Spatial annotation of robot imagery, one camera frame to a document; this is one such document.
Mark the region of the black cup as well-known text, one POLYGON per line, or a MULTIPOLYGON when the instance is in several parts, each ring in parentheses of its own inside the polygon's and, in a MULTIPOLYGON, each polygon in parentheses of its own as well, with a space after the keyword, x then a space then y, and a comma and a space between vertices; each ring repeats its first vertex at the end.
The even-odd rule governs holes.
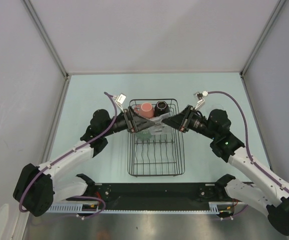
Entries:
POLYGON ((158 101, 154 107, 154 116, 159 117, 161 115, 170 112, 169 105, 165 101, 158 101))

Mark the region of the tall clear faceted glass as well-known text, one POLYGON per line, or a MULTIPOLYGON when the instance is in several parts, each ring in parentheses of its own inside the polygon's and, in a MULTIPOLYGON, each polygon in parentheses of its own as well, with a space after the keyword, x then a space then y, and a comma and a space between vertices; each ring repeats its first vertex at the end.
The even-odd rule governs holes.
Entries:
POLYGON ((153 136, 170 134, 172 132, 172 128, 163 123, 163 120, 169 118, 170 116, 171 115, 168 112, 160 116, 151 118, 150 121, 154 123, 154 126, 151 126, 148 129, 150 134, 153 136))

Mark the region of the small clear faceted glass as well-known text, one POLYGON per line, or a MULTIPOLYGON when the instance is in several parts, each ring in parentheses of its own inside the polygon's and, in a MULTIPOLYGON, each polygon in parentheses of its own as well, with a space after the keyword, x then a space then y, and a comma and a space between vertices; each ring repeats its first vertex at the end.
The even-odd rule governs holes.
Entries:
POLYGON ((222 104, 216 103, 210 107, 210 110, 224 110, 224 107, 222 104))

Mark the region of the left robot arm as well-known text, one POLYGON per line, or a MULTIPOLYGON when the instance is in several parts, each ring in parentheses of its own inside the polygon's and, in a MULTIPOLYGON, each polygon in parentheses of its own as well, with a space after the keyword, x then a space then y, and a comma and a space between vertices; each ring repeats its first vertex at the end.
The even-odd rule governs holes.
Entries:
POLYGON ((79 142, 63 155, 40 165, 29 163, 23 167, 13 192, 20 212, 35 217, 43 215, 54 202, 71 197, 91 199, 95 187, 77 181, 60 187, 58 180, 76 166, 94 158, 108 144, 107 136, 127 130, 137 133, 155 127, 156 119, 143 117, 128 107, 113 117, 105 109, 96 110, 79 142))

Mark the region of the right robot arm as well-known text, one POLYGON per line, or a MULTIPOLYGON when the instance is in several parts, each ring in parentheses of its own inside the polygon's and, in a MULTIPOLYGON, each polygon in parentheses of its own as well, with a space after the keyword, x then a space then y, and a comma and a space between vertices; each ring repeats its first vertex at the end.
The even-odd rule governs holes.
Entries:
POLYGON ((247 145, 231 133, 226 111, 214 109, 205 118, 189 105, 162 122, 183 133, 192 130, 210 138, 212 152, 254 183, 250 186, 233 176, 223 176, 224 183, 215 188, 216 197, 244 202, 264 214, 279 233, 289 236, 289 183, 262 165, 247 145))

